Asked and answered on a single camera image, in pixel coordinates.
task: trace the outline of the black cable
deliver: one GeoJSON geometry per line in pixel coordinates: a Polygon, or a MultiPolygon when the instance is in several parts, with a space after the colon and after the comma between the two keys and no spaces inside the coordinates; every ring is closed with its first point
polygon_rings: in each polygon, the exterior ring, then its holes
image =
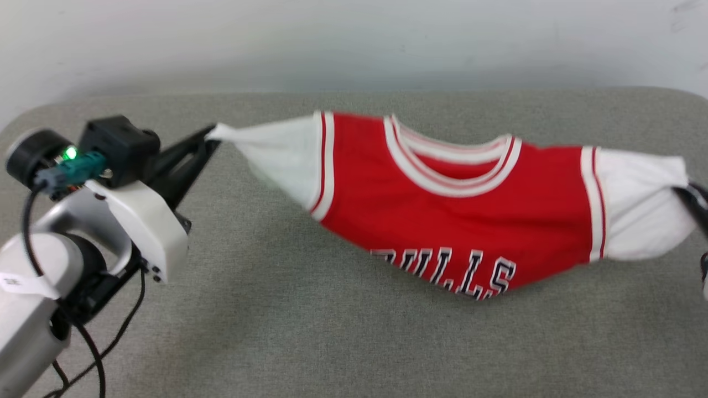
{"type": "Polygon", "coordinates": [[[59,366],[59,362],[52,362],[52,367],[54,368],[54,370],[57,371],[57,375],[59,375],[59,378],[62,379],[62,390],[69,388],[69,378],[67,377],[67,374],[64,373],[62,367],[59,366]]]}
{"type": "Polygon", "coordinates": [[[30,258],[30,263],[32,264],[32,268],[35,269],[37,276],[44,276],[44,271],[42,270],[42,267],[40,267],[37,257],[35,257],[35,251],[32,249],[32,243],[30,242],[30,217],[32,215],[32,205],[34,204],[35,199],[37,199],[37,195],[42,192],[42,189],[44,189],[46,185],[47,183],[41,183],[40,185],[32,188],[30,194],[27,196],[27,199],[25,199],[25,207],[22,210],[22,220],[20,224],[22,229],[22,242],[25,244],[27,257],[30,258]]]}
{"type": "MultiPolygon", "coordinates": [[[[125,321],[123,321],[123,325],[118,330],[118,333],[115,335],[115,338],[113,339],[113,341],[101,353],[101,359],[104,359],[118,345],[118,343],[120,342],[120,339],[123,337],[123,334],[125,334],[125,332],[127,331],[128,326],[130,325],[130,322],[132,321],[133,317],[137,313],[137,310],[140,308],[140,305],[142,305],[142,301],[144,298],[145,298],[145,273],[141,272],[140,273],[140,296],[138,297],[132,311],[125,318],[125,321]]],[[[63,387],[61,390],[52,391],[51,393],[45,395],[44,398],[61,398],[62,395],[64,395],[64,393],[69,388],[73,387],[81,378],[83,378],[89,372],[91,372],[95,366],[96,366],[96,363],[95,362],[92,363],[90,366],[88,366],[86,369],[84,369],[83,372],[79,373],[79,375],[74,377],[72,379],[72,381],[66,387],[63,387]]]]}
{"type": "MultiPolygon", "coordinates": [[[[27,257],[30,259],[32,268],[35,269],[35,272],[40,277],[44,276],[44,271],[42,270],[42,267],[37,261],[37,257],[35,256],[35,252],[32,248],[32,242],[30,241],[30,216],[32,213],[32,204],[37,198],[37,195],[39,195],[39,193],[42,191],[42,189],[44,189],[45,186],[46,183],[41,183],[40,185],[37,185],[32,188],[30,195],[28,195],[27,200],[25,200],[25,207],[22,211],[21,219],[22,240],[25,244],[27,257]]],[[[72,314],[71,310],[64,304],[64,301],[59,298],[55,300],[55,302],[57,303],[57,306],[67,318],[67,320],[69,320],[69,323],[74,325],[76,330],[79,331],[81,336],[86,341],[88,349],[91,350],[91,355],[93,355],[93,359],[96,362],[96,369],[98,370],[98,396],[99,398],[105,398],[105,370],[103,369],[103,361],[101,360],[101,355],[98,352],[98,348],[96,348],[96,343],[93,342],[91,335],[87,332],[84,325],[82,325],[76,320],[76,318],[74,318],[74,315],[72,314]]]]}

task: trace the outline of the red jersey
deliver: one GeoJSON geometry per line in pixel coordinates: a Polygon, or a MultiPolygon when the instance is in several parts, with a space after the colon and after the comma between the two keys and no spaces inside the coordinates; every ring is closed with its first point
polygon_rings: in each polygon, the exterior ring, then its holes
{"type": "Polygon", "coordinates": [[[219,125],[212,138],[233,141],[332,232],[477,299],[607,250],[614,258],[659,255],[694,226],[669,189],[687,184],[680,158],[540,148],[510,135],[448,144],[394,116],[341,113],[238,130],[219,125]]]}

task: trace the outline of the jersey collar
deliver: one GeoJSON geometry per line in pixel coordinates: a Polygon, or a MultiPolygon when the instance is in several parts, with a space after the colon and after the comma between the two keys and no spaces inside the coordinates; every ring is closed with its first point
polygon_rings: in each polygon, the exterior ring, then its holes
{"type": "Polygon", "coordinates": [[[432,140],[402,125],[396,116],[384,119],[384,129],[389,152],[401,171],[421,188],[443,196],[468,197],[493,190],[509,175],[521,150],[521,140],[511,135],[503,135],[480,145],[455,145],[432,140]],[[456,179],[425,165],[416,152],[456,164],[496,161],[496,165],[482,176],[456,179]]]}

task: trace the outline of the green led light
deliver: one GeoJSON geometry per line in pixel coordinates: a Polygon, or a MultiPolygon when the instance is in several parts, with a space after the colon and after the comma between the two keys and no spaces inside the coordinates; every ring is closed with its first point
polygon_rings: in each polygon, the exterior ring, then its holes
{"type": "Polygon", "coordinates": [[[76,147],[68,147],[67,150],[64,151],[62,157],[64,160],[74,160],[78,154],[79,152],[76,150],[76,147]]]}

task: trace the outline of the gray table surface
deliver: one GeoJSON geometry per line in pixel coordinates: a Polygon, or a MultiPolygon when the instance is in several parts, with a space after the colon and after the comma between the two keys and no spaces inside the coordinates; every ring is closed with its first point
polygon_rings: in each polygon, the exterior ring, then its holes
{"type": "MultiPolygon", "coordinates": [[[[164,144],[210,122],[246,126],[314,109],[396,113],[431,137],[514,134],[681,154],[708,183],[708,102],[663,89],[464,93],[234,94],[92,98],[35,109],[0,135],[122,113],[164,144]]],[[[27,191],[0,174],[0,241],[27,191]]],[[[37,212],[49,207],[41,200],[37,212]]],[[[109,397],[706,397],[708,303],[698,233],[652,261],[603,261],[485,302],[457,297],[370,258],[263,187],[224,146],[181,206],[194,222],[189,267],[147,299],[105,361],[109,397]]],[[[133,280],[89,324],[106,346],[133,280]]],[[[91,358],[78,334],[60,357],[91,358]]],[[[59,385],[51,371],[28,397],[59,385]]],[[[70,397],[95,397],[96,374],[70,397]]]]}

